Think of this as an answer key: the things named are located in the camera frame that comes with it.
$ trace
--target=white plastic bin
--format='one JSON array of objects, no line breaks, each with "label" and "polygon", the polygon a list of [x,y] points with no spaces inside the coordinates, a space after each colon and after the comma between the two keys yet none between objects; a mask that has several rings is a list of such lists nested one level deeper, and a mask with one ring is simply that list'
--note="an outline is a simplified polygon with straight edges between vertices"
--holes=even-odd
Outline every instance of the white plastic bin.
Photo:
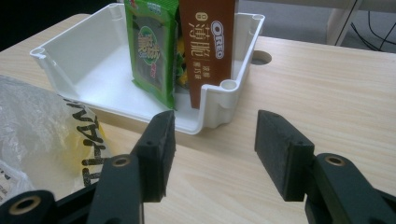
[{"label": "white plastic bin", "polygon": [[[177,89],[177,131],[196,134],[232,120],[263,22],[263,15],[235,15],[232,79],[219,86],[204,85],[200,109],[191,108],[189,94]],[[132,83],[123,4],[102,8],[30,54],[65,98],[145,122],[168,110]]]}]

